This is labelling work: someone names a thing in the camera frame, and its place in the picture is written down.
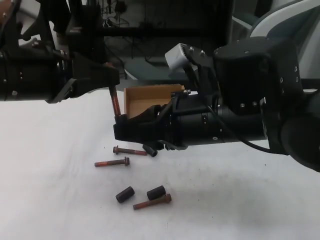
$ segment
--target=bolt head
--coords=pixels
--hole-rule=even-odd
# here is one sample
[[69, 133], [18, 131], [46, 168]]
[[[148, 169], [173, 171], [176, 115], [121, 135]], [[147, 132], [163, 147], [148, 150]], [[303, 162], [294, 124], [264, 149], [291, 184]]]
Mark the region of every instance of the bolt head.
[[129, 157], [124, 157], [124, 165], [125, 166], [130, 165], [130, 158]]
[[113, 153], [118, 155], [119, 154], [119, 146], [114, 146], [113, 147]]

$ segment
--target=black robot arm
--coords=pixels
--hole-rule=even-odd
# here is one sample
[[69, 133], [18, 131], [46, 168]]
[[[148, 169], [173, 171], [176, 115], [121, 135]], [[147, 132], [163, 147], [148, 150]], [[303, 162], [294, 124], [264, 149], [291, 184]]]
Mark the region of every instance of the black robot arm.
[[[182, 66], [198, 94], [177, 92], [166, 106], [131, 119], [120, 116], [114, 125], [117, 140], [157, 150], [241, 141], [267, 153], [291, 155], [320, 172], [320, 93], [304, 92], [291, 40], [245, 39], [217, 49], [213, 61], [188, 45], [183, 52], [198, 66], [198, 76]], [[265, 138], [270, 149], [249, 142]]]

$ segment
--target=black cylinder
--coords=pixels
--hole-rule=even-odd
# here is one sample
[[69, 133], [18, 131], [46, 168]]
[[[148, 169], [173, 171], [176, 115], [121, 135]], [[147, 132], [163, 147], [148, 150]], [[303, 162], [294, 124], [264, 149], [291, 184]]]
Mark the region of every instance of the black cylinder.
[[[249, 141], [265, 139], [261, 114], [238, 116], [221, 101], [215, 101], [212, 96], [207, 96], [206, 100], [235, 134]], [[178, 136], [177, 142], [181, 146], [239, 141], [226, 133], [197, 95], [179, 99], [174, 106], [173, 114], [174, 135]]]
[[62, 85], [53, 56], [25, 49], [0, 52], [0, 101], [48, 101]]
[[122, 204], [129, 198], [131, 198], [133, 195], [135, 195], [135, 190], [132, 187], [128, 187], [122, 192], [120, 192], [117, 196], [115, 196], [116, 200]]
[[166, 189], [164, 186], [158, 186], [155, 189], [152, 189], [146, 193], [149, 200], [155, 200], [166, 194]]
[[143, 145], [142, 148], [146, 151], [147, 154], [149, 154], [153, 158], [158, 154], [157, 150], [154, 150], [152, 147], [149, 147], [147, 145]]

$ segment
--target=small cardboard box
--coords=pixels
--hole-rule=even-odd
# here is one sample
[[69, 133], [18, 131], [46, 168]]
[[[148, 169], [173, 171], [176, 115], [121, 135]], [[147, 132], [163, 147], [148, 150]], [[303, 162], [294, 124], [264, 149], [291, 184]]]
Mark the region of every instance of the small cardboard box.
[[129, 119], [138, 116], [153, 105], [165, 105], [171, 93], [184, 90], [180, 84], [137, 86], [124, 89], [124, 113]]

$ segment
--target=white tablecloth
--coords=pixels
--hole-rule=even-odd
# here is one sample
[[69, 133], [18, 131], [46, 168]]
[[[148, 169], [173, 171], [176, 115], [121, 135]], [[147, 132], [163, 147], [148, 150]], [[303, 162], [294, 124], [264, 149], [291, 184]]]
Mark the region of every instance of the white tablecloth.
[[[229, 143], [95, 168], [123, 157], [113, 146], [141, 149], [114, 140], [108, 91], [53, 105], [0, 102], [0, 112], [0, 240], [320, 237], [320, 174], [289, 156]], [[160, 185], [171, 204], [133, 210]], [[128, 186], [135, 195], [119, 204]]]

